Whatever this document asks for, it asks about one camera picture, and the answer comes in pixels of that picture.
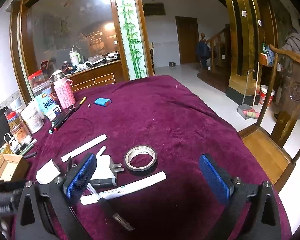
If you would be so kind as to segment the white marker pen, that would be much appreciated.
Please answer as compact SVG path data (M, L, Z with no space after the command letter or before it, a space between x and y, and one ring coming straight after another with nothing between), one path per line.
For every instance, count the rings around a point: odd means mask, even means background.
M147 178L143 178L138 181L132 182L130 184L100 192L99 195L101 198L104 198L106 200L119 198L153 186L161 181L164 181L166 178L167 177L165 172L161 171Z

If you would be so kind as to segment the white cube charger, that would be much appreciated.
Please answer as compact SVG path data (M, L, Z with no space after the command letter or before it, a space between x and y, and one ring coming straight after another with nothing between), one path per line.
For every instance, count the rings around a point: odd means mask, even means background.
M59 167L50 159L36 172L36 180L39 184L48 184L61 174Z

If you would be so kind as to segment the white plug charger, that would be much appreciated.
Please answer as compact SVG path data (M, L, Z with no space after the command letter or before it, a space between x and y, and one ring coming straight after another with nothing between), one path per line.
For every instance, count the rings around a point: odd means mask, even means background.
M105 187L117 186L117 174L123 172L124 168L121 163L115 164L109 155L102 155L104 157L103 172Z

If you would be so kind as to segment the black marker pen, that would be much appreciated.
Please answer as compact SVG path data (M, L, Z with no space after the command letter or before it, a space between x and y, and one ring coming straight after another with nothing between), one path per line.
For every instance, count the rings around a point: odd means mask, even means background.
M119 223L126 230L128 231L134 230L134 228L114 210L114 208L108 203L106 199L100 198L98 200L98 204L102 207L102 209L107 213L109 217L113 218L117 223Z

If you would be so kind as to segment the white stick pen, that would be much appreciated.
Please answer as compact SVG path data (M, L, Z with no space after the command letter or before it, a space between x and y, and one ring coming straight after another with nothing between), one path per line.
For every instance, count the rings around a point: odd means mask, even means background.
M66 155L61 157L62 162L66 162L69 158L73 158L83 152L85 152L86 150L98 145L99 143L105 141L107 139L107 136L105 134L102 134L98 137L96 137L95 139L86 142L85 144L83 144L82 146L79 146L78 148L74 149L73 151L67 153Z

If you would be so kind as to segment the black tape roll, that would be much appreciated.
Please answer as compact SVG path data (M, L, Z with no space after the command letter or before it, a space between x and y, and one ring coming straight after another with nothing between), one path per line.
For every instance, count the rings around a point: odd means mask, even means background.
M157 168L158 155L153 148L140 145L131 148L123 161L130 174L138 177L148 176Z

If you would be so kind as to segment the cardboard tray box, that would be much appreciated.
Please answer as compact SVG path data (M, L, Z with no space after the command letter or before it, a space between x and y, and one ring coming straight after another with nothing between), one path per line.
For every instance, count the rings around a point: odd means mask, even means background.
M29 163L21 155L3 154L0 159L0 180L17 181L25 178Z

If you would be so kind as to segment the blue white small box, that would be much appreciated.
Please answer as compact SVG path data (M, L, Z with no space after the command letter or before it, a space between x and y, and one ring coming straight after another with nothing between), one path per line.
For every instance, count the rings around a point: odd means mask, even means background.
M58 105L55 105L53 108L51 108L50 110L48 110L46 116L47 118L52 121L54 120L58 115L60 115L62 113L61 108Z

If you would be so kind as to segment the yellow packing tape roll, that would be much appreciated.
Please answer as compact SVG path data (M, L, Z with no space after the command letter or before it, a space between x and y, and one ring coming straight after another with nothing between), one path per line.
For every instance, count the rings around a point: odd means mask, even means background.
M4 154L13 154L9 143L4 143L0 148L0 159Z

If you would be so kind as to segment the yellow tip black pen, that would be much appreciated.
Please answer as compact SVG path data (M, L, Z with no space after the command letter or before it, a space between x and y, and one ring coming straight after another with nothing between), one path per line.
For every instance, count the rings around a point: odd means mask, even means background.
M85 100L87 99L87 97L85 96L76 106L75 106L75 111L77 111L82 104L85 102Z

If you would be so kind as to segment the maroon velvet tablecloth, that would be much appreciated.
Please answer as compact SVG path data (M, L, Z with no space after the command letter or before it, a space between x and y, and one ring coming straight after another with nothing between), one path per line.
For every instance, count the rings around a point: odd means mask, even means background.
M204 239L224 206L214 197L198 165L202 154L245 183L267 180L262 167L243 144L237 131L198 96L170 76L93 87L76 92L87 97L55 133L49 121L34 137L37 155L30 160L27 179L52 159L60 169L61 157L105 134L106 154L123 162L135 146L147 145L158 155L157 172L166 179L146 189L111 200L138 239ZM111 100L107 107L97 98Z

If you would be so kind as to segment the blue label plastic jar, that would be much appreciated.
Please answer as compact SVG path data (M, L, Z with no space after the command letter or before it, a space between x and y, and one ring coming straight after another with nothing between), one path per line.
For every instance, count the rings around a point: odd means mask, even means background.
M57 105L49 81L35 87L33 93L39 109L44 115L47 115L48 112Z

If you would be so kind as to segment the pink knitted thermos bottle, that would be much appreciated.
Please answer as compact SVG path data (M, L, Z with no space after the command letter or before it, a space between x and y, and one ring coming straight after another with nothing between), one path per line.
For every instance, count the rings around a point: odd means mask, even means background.
M74 105L76 100L71 89L73 81L68 79L61 69L55 71L51 77L61 107L66 109Z

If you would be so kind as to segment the red lid clear jar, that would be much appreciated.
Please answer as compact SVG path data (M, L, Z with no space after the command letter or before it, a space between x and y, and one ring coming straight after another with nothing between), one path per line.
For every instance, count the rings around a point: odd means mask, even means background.
M42 70L33 73L32 75L28 76L27 79L32 90L46 82Z

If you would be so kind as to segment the white tumbler with straw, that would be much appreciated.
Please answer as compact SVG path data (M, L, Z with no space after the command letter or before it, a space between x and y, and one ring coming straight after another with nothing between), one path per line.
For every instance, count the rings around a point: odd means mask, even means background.
M80 53L75 45L72 46L70 52L69 52L70 61L73 65L78 65L81 62L81 56Z

